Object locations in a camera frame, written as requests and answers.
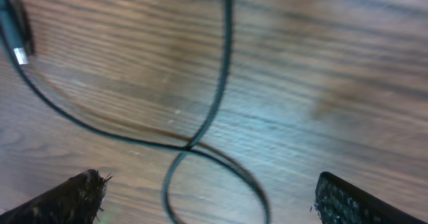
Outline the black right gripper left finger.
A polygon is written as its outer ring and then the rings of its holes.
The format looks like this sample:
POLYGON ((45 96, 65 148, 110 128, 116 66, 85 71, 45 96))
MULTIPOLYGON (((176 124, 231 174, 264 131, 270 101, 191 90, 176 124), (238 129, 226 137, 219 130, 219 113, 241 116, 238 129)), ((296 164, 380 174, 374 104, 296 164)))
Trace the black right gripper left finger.
POLYGON ((93 224, 102 211, 107 182, 88 169, 1 214, 1 224, 93 224))

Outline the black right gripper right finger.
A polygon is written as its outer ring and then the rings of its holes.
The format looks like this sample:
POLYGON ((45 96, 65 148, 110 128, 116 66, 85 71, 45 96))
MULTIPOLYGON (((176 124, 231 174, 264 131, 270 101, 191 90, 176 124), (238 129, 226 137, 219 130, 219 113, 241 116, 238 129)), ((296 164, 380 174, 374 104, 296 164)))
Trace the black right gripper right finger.
POLYGON ((425 224, 326 171, 318 178, 314 208, 322 224, 425 224))

